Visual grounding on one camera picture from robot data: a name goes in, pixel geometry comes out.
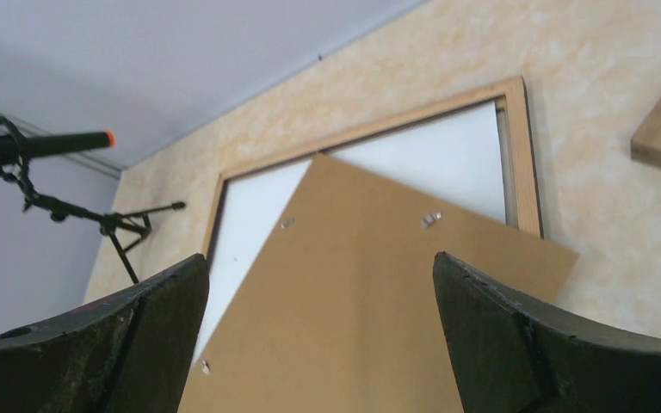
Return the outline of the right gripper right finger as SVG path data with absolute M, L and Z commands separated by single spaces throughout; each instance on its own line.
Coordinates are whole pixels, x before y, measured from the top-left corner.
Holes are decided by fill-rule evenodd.
M 661 338 L 548 304 L 446 252 L 433 283 L 466 412 L 661 412 Z

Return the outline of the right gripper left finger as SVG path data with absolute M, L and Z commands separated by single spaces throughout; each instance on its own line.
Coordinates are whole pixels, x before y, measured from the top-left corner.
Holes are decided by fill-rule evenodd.
M 207 304 L 195 254 L 0 335 L 0 412 L 175 412 Z

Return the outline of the brown cardboard backing board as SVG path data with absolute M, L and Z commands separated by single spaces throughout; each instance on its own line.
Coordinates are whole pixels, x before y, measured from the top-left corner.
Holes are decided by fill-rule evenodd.
M 545 301 L 566 247 L 318 155 L 189 375 L 182 412 L 459 412 L 437 253 Z

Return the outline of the wooden picture frame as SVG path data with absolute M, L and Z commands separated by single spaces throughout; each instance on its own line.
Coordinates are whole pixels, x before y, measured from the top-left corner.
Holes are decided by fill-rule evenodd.
M 505 112 L 509 147 L 508 165 L 510 166 L 510 176 L 512 178 L 517 227 L 529 234 L 543 237 L 541 201 L 535 170 L 527 89 L 524 77 L 518 75 L 470 89 L 436 102 L 427 103 L 417 108 L 408 109 L 380 120 L 353 126 L 345 131 L 290 146 L 270 155 L 237 163 L 221 170 L 209 209 L 208 224 L 202 239 L 200 252 L 206 259 L 211 259 L 213 256 L 215 235 L 218 231 L 221 209 L 225 198 L 225 187 L 230 180 L 272 169 L 318 152 L 356 144 L 382 133 L 413 126 L 488 101 L 493 101 L 497 109 Z

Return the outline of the beach landscape photo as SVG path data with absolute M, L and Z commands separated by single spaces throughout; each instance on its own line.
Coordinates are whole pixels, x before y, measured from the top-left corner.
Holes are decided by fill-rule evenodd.
M 482 103 L 328 154 L 507 223 L 512 208 L 505 194 L 502 136 L 492 104 Z M 311 162 L 303 157 L 226 184 L 195 357 L 207 345 Z

